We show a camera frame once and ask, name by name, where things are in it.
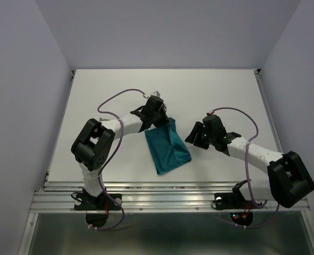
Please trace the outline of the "teal cloth napkin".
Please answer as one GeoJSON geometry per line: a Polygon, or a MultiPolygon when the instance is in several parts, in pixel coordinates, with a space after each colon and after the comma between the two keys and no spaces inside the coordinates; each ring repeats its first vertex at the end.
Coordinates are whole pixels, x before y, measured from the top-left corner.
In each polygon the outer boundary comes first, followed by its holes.
{"type": "Polygon", "coordinates": [[[176,130],[176,121],[145,131],[146,141],[158,175],[164,175],[191,161],[191,154],[176,130]]]}

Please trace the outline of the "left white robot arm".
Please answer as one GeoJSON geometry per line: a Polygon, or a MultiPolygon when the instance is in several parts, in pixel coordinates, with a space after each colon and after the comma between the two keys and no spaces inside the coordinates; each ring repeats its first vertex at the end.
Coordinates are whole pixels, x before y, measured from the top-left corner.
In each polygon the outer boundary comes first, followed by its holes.
{"type": "Polygon", "coordinates": [[[118,140],[120,145],[125,135],[168,124],[164,101],[154,95],[147,99],[145,105],[123,117],[105,121],[89,119],[71,147],[71,153],[82,170],[84,182],[82,192],[71,194],[74,210],[120,210],[122,195],[107,194],[102,177],[102,170],[114,157],[110,153],[113,142],[118,140]]]}

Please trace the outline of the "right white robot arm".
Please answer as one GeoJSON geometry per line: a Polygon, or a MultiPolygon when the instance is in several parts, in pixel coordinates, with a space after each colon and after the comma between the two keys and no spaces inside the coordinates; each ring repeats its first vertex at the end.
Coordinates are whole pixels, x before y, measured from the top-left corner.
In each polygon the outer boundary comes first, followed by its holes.
{"type": "Polygon", "coordinates": [[[213,203],[217,210],[243,209],[247,205],[255,209],[262,201],[276,201],[282,207],[291,208],[314,190],[314,181],[297,153],[283,154],[249,143],[240,134],[227,132],[217,115],[208,115],[196,122],[185,141],[202,149],[213,146],[268,176],[263,181],[247,177],[233,186],[231,192],[215,193],[213,203]]]}

